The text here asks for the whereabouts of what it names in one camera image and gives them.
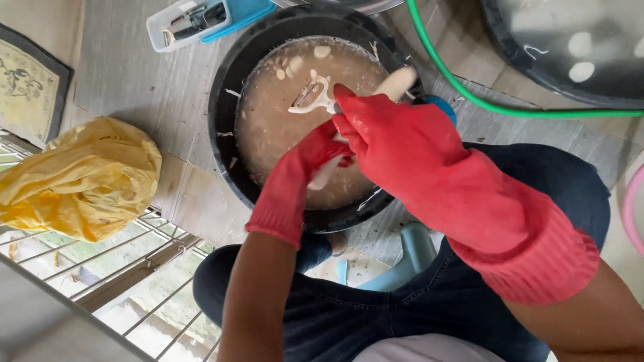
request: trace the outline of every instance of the green hose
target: green hose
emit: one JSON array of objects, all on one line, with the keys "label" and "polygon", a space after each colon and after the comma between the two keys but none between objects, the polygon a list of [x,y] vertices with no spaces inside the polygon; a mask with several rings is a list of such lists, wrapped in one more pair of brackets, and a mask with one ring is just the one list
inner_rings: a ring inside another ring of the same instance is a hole
[{"label": "green hose", "polygon": [[412,21],[418,38],[421,39],[422,45],[425,47],[427,54],[436,64],[439,71],[447,78],[448,82],[465,97],[468,101],[484,108],[490,112],[495,112],[500,115],[513,116],[513,117],[530,117],[530,118],[548,118],[548,119],[561,119],[561,118],[582,118],[582,117],[640,117],[644,116],[644,110],[607,110],[607,109],[586,109],[586,110],[531,110],[523,109],[516,110],[497,106],[496,104],[488,103],[476,95],[472,94],[465,88],[456,77],[450,72],[445,63],[439,57],[438,52],[433,45],[431,45],[430,38],[425,32],[422,24],[421,16],[418,14],[415,0],[406,0],[409,6],[409,13],[412,15]]}]

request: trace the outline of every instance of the person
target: person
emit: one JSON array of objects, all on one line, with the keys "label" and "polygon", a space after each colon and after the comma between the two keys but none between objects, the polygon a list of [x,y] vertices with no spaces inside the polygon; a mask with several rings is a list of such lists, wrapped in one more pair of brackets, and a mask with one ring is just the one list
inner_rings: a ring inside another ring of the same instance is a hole
[{"label": "person", "polygon": [[[194,297],[222,327],[219,361],[644,361],[644,312],[599,257],[609,192],[595,168],[536,144],[463,143],[436,105],[334,93],[334,115],[278,162],[241,246],[215,250]],[[348,146],[333,140],[337,131]],[[332,253],[302,235],[326,161],[360,170],[446,235],[393,292],[302,273]]]}]

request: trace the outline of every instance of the foot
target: foot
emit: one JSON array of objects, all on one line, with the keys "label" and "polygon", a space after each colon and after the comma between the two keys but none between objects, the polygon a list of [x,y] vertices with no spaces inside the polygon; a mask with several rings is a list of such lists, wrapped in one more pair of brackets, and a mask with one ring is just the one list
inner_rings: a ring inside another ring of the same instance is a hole
[{"label": "foot", "polygon": [[327,234],[328,242],[331,243],[331,255],[340,256],[346,249],[346,238],[342,232]]}]

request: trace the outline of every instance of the jeans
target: jeans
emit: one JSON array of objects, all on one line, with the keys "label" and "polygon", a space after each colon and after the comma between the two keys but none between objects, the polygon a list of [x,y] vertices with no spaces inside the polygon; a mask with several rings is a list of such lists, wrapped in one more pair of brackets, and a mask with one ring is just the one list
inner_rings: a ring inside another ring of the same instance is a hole
[{"label": "jeans", "polygon": [[[610,194],[594,166],[543,145],[465,146],[484,152],[506,174],[548,194],[601,249],[611,218]],[[215,250],[194,275],[194,298],[219,326],[239,249],[229,245]],[[363,291],[301,274],[330,255],[323,235],[302,237],[283,319],[285,361],[352,361],[383,339],[427,333],[475,343],[507,362],[547,358],[549,347],[515,319],[446,239],[432,264],[393,292]]]}]

